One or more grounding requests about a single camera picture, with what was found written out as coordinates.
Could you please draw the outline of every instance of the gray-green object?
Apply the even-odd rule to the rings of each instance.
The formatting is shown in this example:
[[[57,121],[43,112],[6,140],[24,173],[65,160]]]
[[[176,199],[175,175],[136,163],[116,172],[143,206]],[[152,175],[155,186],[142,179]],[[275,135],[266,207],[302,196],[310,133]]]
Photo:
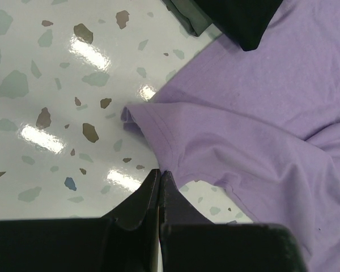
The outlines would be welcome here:
[[[194,36],[200,36],[213,21],[193,0],[163,0],[186,31]]]

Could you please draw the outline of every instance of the speckled surface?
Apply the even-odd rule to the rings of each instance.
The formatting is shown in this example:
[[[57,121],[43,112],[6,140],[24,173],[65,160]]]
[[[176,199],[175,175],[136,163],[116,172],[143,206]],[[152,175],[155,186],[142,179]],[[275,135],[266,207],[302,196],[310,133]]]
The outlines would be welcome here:
[[[0,219],[102,216],[136,190],[158,164],[122,108],[218,34],[189,36],[160,0],[0,0]],[[214,222],[249,222],[219,188],[181,192]]]

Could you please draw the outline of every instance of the black object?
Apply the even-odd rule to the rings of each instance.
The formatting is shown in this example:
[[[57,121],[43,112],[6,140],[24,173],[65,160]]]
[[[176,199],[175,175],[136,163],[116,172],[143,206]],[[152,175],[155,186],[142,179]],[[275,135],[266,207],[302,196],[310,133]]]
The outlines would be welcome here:
[[[273,15],[283,0],[194,0],[229,38],[244,51],[260,44]]]
[[[218,225],[152,170],[140,188],[102,218],[0,222],[0,271],[157,269],[166,272],[304,272],[290,232],[279,225]]]

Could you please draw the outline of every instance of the lavender towel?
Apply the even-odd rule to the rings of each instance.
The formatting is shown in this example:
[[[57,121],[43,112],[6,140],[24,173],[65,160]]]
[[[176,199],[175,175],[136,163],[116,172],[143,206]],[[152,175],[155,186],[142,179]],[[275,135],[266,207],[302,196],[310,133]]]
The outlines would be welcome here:
[[[340,271],[340,0],[284,0],[257,50],[220,37],[122,119],[178,188],[225,188],[287,226],[310,271]]]

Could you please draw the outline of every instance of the purple fabric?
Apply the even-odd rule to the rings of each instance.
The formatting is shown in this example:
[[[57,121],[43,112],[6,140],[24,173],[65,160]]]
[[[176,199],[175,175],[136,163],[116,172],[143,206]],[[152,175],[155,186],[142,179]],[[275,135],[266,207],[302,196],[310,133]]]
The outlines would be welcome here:
[[[122,119],[178,188],[225,188],[287,226],[310,271],[340,271],[340,0],[284,0],[257,50],[220,37]]]

